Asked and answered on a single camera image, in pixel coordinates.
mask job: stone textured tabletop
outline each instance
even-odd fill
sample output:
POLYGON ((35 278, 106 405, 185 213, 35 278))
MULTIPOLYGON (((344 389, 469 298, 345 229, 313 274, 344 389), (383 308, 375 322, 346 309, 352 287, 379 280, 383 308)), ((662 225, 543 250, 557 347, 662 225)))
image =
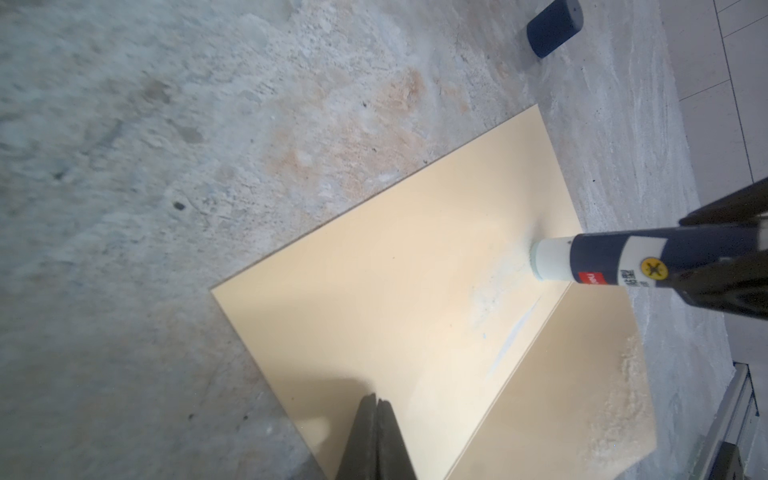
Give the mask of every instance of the stone textured tabletop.
MULTIPOLYGON (((0 1, 6 478, 321 478, 209 289, 539 104, 586 231, 698 206, 658 3, 0 1)), ((631 294, 683 478, 730 376, 723 318, 631 294)))

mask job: beige card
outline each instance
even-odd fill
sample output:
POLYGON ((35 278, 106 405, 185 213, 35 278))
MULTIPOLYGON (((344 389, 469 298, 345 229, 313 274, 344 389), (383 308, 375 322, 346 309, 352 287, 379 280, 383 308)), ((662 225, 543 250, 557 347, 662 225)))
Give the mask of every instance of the beige card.
POLYGON ((213 292, 329 478, 375 392, 438 480, 568 287, 532 241, 580 231, 533 107, 213 292))

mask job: yellow circle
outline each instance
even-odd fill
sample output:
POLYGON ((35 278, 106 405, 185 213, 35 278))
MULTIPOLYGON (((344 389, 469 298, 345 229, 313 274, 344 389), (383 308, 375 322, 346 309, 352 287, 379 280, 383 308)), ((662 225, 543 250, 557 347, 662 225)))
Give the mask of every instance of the yellow circle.
POLYGON ((654 280, 665 280, 670 275, 670 271, 664 265, 664 262, 653 257, 643 260, 643 263, 640 264, 640 269, 643 270, 645 276, 654 280))

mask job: red logo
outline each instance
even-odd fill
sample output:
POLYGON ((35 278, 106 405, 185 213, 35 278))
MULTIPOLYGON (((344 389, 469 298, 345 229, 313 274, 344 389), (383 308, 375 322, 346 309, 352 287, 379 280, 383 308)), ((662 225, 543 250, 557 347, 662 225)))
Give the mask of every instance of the red logo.
POLYGON ((608 285, 605 277, 600 272, 579 272, 578 277, 582 283, 591 283, 592 285, 608 285))

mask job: gray table surface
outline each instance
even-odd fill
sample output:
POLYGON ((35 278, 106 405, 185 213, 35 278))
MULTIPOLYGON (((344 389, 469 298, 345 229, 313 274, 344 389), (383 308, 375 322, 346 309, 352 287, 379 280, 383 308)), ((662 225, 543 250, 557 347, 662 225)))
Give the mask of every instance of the gray table surface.
MULTIPOLYGON (((0 2, 4 478, 321 478, 209 289, 539 104, 586 231, 698 206, 658 3, 0 2)), ((631 293, 684 478, 732 373, 723 318, 631 293)))

